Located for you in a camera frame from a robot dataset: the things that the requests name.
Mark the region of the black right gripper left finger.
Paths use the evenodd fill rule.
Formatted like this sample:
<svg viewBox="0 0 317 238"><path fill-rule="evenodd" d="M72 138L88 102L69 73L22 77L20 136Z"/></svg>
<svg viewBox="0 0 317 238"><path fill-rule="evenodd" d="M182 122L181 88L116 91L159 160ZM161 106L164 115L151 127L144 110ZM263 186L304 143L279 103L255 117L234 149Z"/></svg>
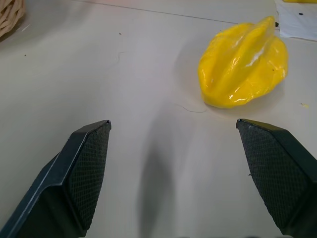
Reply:
<svg viewBox="0 0 317 238"><path fill-rule="evenodd" d="M2 228L2 238L83 238L102 188L111 122L73 132L39 172Z"/></svg>

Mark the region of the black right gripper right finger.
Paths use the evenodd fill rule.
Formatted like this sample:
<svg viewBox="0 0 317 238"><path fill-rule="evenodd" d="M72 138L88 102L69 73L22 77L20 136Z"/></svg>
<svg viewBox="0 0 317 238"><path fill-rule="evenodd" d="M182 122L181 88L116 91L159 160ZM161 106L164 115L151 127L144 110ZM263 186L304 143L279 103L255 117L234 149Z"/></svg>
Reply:
<svg viewBox="0 0 317 238"><path fill-rule="evenodd" d="M287 130L238 119L250 175L283 235L317 234L317 161Z"/></svg>

